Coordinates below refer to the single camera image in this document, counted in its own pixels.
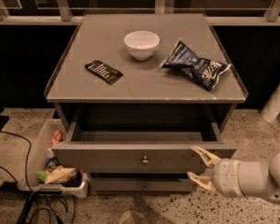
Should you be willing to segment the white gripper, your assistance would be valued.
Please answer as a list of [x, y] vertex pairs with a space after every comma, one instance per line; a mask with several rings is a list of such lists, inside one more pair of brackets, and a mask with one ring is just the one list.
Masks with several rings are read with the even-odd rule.
[[238, 181], [238, 168], [241, 164], [239, 161], [221, 159], [219, 156], [198, 146], [193, 146], [190, 149], [201, 157], [207, 167], [213, 168], [215, 166], [212, 171], [212, 177], [187, 172], [190, 180], [206, 190], [218, 191], [228, 198], [244, 196]]

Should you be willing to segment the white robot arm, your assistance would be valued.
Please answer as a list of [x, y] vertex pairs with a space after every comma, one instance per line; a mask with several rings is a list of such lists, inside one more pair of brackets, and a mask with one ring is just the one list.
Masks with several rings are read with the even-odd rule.
[[221, 159], [202, 147], [191, 148], [209, 169], [209, 175], [187, 172], [204, 189], [227, 198], [257, 197], [280, 204], [280, 153], [270, 162]]

